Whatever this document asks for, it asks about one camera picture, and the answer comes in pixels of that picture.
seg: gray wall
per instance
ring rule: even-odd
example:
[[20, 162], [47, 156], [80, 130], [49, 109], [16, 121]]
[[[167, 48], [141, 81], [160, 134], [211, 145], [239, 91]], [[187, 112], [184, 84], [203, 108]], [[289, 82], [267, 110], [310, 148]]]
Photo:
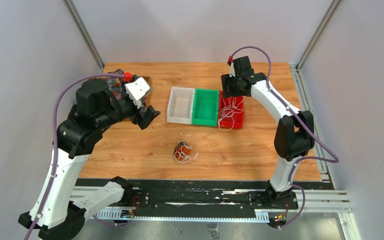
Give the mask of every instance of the gray wall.
[[362, 239], [384, 239], [384, 1], [342, 1], [302, 73]]
[[[104, 62], [297, 63], [332, 0], [74, 0]], [[258, 52], [243, 52], [255, 62]]]
[[[51, 160], [59, 92], [99, 70], [61, 0], [0, 1], [0, 239], [23, 239]], [[59, 120], [74, 101], [68, 93]], [[31, 239], [37, 239], [37, 232]]]

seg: robotic arm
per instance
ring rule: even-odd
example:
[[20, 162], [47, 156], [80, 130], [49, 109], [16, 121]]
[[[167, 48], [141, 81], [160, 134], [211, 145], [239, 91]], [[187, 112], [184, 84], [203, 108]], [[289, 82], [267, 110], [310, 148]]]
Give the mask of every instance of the robotic arm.
[[[300, 111], [290, 104], [274, 87], [266, 83], [267, 77], [262, 72], [254, 73], [248, 56], [239, 57], [230, 62], [230, 73], [221, 76], [223, 97], [248, 96], [260, 102], [278, 123], [274, 137], [274, 148], [278, 154], [276, 169], [270, 179], [267, 189], [268, 200], [273, 205], [292, 193], [289, 181], [294, 178], [295, 171], [291, 173], [298, 159], [306, 156], [314, 147], [314, 139], [305, 131], [289, 111], [292, 109], [305, 125], [314, 132], [313, 114], [310, 111]], [[286, 104], [281, 102], [271, 91], [275, 92]]]
[[[145, 104], [145, 98], [151, 92], [148, 83], [135, 75], [129, 83], [122, 83], [120, 99], [116, 99], [102, 79], [84, 82], [75, 93], [76, 104], [71, 108], [67, 120], [57, 128], [56, 173], [51, 175], [51, 163], [37, 202], [29, 212], [20, 215], [18, 222], [30, 228], [33, 219], [39, 217], [34, 228], [40, 229], [41, 239], [70, 240], [80, 232], [90, 217], [106, 206], [116, 202], [129, 203], [132, 184], [119, 176], [76, 201], [70, 201], [70, 196], [83, 165], [110, 126], [129, 118], [143, 130], [160, 114], [151, 105]], [[38, 216], [39, 205], [50, 178], [54, 178], [52, 188], [42, 214]]]

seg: white wire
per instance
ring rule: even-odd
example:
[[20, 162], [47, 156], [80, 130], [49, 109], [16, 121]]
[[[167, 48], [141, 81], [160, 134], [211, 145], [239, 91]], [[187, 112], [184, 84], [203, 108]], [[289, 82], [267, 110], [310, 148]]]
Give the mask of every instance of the white wire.
[[[241, 103], [244, 102], [244, 98], [242, 98], [242, 101], [240, 101], [240, 103], [237, 104], [237, 106], [235, 105], [236, 104], [236, 97], [230, 97], [229, 98], [229, 104], [225, 107], [223, 107], [221, 110], [220, 110], [220, 118], [217, 120], [217, 125], [218, 125], [218, 129], [222, 130], [222, 131], [230, 131], [233, 129], [233, 126], [235, 125], [235, 120], [233, 119], [233, 115], [235, 114], [240, 114], [242, 113], [244, 110], [243, 109], [239, 109], [239, 105], [241, 105]], [[232, 126], [229, 128], [229, 129], [222, 129], [220, 127], [220, 122], [225, 119], [225, 118], [231, 118], [232, 119]]]
[[183, 140], [180, 140], [180, 141], [177, 143], [177, 145], [179, 145], [180, 143], [183, 143], [183, 145], [180, 146], [180, 152], [178, 152], [178, 151], [174, 152], [174, 159], [176, 159], [176, 161], [177, 161], [178, 163], [180, 163], [180, 164], [185, 164], [185, 163], [190, 162], [190, 161], [192, 160], [192, 157], [189, 156], [188, 154], [184, 153], [183, 150], [182, 150], [182, 148], [185, 147], [185, 148], [187, 148], [187, 149], [192, 149], [192, 146], [188, 146], [188, 145], [186, 145], [185, 141], [183, 141]]

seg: red connector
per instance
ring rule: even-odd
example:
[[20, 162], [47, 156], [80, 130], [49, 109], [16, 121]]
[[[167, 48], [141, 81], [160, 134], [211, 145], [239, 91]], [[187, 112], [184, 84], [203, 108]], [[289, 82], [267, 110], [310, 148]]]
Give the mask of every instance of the red connector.
[[123, 79], [124, 82], [130, 83], [132, 78], [133, 78], [133, 75], [130, 72], [126, 72], [126, 71], [124, 72], [124, 79]]
[[229, 59], [227, 60], [227, 64], [230, 66], [232, 65], [233, 56], [229, 56]]

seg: wooden work surface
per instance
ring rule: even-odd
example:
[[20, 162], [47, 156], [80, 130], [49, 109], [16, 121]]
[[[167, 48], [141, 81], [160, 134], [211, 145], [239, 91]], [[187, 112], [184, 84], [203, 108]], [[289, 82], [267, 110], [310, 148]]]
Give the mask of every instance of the wooden work surface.
[[[266, 63], [253, 62], [252, 66], [256, 73], [268, 71]], [[226, 63], [107, 63], [103, 72], [116, 69], [151, 77], [150, 103], [161, 115], [145, 130], [130, 122], [112, 126], [96, 144], [81, 178], [270, 179], [278, 158], [273, 145], [277, 123], [257, 100], [245, 98], [245, 119], [239, 130], [167, 123], [171, 87], [221, 90], [220, 76], [230, 71]], [[300, 105], [287, 63], [274, 63], [270, 80], [288, 101]], [[192, 161], [181, 164], [174, 159], [179, 140], [193, 146]], [[299, 181], [320, 179], [317, 163], [311, 160], [302, 162], [295, 176]]]

